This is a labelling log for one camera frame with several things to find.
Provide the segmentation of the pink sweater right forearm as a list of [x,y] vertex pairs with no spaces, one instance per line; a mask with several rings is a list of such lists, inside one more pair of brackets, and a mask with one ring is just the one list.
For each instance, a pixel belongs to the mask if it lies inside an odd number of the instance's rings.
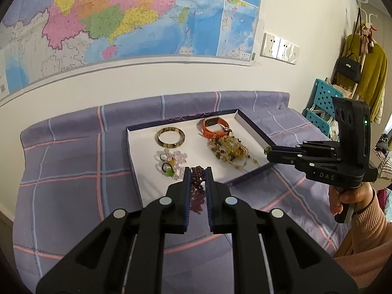
[[351,228],[333,255],[335,261],[366,290],[391,256],[391,222],[380,208],[374,191],[371,204],[354,213]]

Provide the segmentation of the person's right hand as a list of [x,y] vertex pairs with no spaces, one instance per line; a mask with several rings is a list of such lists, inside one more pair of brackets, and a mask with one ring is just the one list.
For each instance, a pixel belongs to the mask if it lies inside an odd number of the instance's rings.
[[362,183],[358,188],[345,193],[338,192],[335,186],[329,187],[329,203],[332,215],[340,214],[344,204],[353,204],[354,213],[367,208],[373,200],[374,190],[369,183]]

